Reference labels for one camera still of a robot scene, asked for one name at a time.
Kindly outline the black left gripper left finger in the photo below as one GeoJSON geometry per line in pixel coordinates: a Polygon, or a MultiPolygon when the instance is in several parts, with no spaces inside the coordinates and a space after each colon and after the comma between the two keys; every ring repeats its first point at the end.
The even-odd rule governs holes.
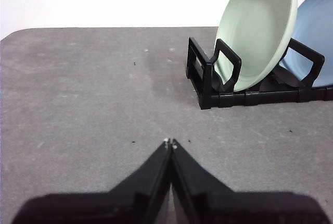
{"type": "Polygon", "coordinates": [[[13,223],[157,223],[170,188],[170,140],[107,192],[47,194],[26,201],[13,223]]]}

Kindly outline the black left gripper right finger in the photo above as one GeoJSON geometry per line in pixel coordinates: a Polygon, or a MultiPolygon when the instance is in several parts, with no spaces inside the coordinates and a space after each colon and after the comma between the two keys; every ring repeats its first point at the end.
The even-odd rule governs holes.
{"type": "Polygon", "coordinates": [[[180,223],[327,223],[312,197],[293,192],[236,192],[173,139],[171,179],[180,223]]]}

